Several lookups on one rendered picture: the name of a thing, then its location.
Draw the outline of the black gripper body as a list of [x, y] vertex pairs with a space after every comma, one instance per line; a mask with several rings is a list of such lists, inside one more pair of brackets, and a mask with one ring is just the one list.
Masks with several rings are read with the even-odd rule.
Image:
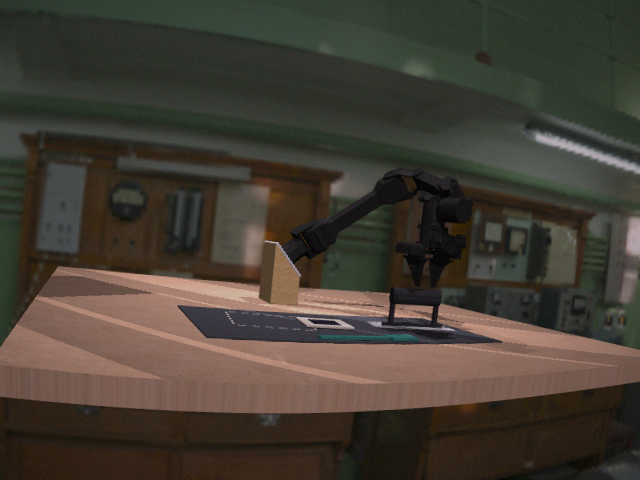
[[[441, 232], [445, 231], [445, 222], [421, 220], [421, 224], [417, 224], [417, 228], [420, 228], [419, 241], [406, 242], [398, 241], [395, 246], [395, 253], [408, 254], [408, 256], [425, 258], [425, 254], [433, 255], [433, 259], [461, 259], [460, 255], [450, 255], [445, 250], [438, 247], [431, 248], [432, 236], [437, 227], [441, 227]], [[426, 250], [428, 248], [428, 250]], [[434, 251], [432, 251], [434, 249]], [[428, 252], [429, 251], [429, 252]]]

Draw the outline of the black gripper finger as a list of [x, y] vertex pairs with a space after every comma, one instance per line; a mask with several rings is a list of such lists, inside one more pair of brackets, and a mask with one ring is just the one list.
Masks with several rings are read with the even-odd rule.
[[447, 259], [433, 259], [433, 258], [429, 258], [429, 262], [430, 262], [430, 272], [429, 272], [429, 276], [430, 276], [430, 285], [431, 287], [435, 288], [438, 280], [443, 272], [444, 267], [449, 264], [450, 262], [453, 262], [454, 260], [447, 260]]
[[403, 255], [411, 270], [411, 275], [415, 286], [419, 287], [422, 279], [423, 268], [429, 258], [420, 258], [414, 256]]

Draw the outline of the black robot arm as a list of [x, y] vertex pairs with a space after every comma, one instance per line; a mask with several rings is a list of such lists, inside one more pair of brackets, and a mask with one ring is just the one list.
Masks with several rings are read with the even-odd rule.
[[[409, 192], [401, 176], [412, 177], [417, 188]], [[293, 228], [290, 231], [293, 238], [283, 245], [282, 249], [293, 264], [303, 256], [311, 259], [334, 244], [340, 231], [380, 205], [407, 201], [421, 190], [426, 191], [418, 198], [418, 201], [424, 202], [422, 220], [455, 224], [466, 224], [470, 221], [474, 205], [471, 198], [464, 197], [456, 177], [446, 176], [441, 179], [422, 168], [397, 168], [378, 180], [373, 191], [332, 217], [318, 218]], [[457, 234], [455, 237], [448, 234], [448, 228], [441, 232], [441, 227], [437, 227], [432, 236], [431, 248], [437, 248], [437, 244], [450, 255], [460, 255], [462, 250], [466, 249], [466, 236]]]

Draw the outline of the white tile with dark top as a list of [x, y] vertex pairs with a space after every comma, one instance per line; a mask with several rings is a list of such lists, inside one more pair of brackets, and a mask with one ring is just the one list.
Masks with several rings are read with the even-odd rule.
[[353, 326], [338, 319], [295, 317], [306, 327], [354, 330]]

